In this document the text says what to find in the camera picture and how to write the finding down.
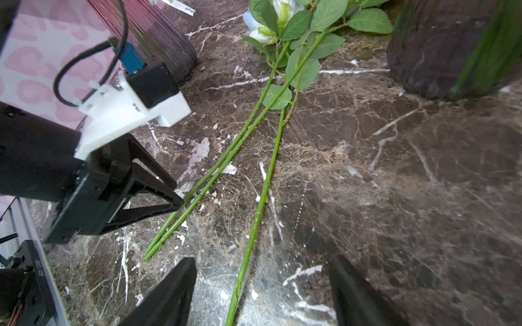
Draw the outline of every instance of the robotic arm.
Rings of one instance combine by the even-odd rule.
[[[57,98],[87,115],[81,130],[63,127],[0,102],[0,194],[57,202],[46,243],[67,243],[75,234],[100,235],[137,221],[178,210],[183,200],[176,181],[128,132],[155,119],[170,127],[191,113],[164,62],[142,61],[126,42],[128,31],[121,0],[124,32],[80,53],[58,74]],[[2,40],[16,14],[18,1],[5,3]],[[61,78],[75,63],[113,46],[118,89],[105,84],[108,74],[93,84],[82,100],[65,100]],[[138,159],[155,175],[139,164]],[[139,193],[158,196],[167,204],[124,209]]]

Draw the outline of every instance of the marble surface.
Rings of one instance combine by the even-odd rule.
[[[166,14],[198,52],[181,86],[194,114],[172,128],[133,132],[181,190],[239,132],[269,74],[240,39],[245,3],[186,3],[194,17]],[[426,101],[391,79],[388,37],[341,35],[346,44],[321,62],[284,129],[275,204],[265,210],[237,325],[336,325],[327,277],[335,253],[412,325],[520,325],[522,81],[481,99]],[[219,178],[150,261],[145,249],[166,216],[47,246],[72,324],[116,325],[182,257],[194,256],[189,325],[224,325],[277,121],[263,120],[232,161],[236,173]],[[31,209],[39,225],[52,216],[47,203]]]

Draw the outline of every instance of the artificial flower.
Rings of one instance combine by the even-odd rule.
[[[272,0],[272,5],[277,13],[277,26],[280,29],[287,25],[293,15],[304,9],[304,6],[296,3],[295,0]],[[255,38],[262,44],[274,44],[276,42],[276,34],[267,26],[255,20],[250,9],[243,15],[243,21],[248,26],[248,35],[251,38]]]

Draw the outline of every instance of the dark vase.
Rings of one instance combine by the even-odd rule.
[[[109,30],[121,37],[123,21],[116,0],[88,0]],[[188,37],[148,0],[123,0],[129,23],[128,41],[147,59],[161,58],[181,82],[196,65],[196,50]]]
[[[429,99],[496,91],[522,70],[521,3],[406,0],[388,45],[393,79]]]

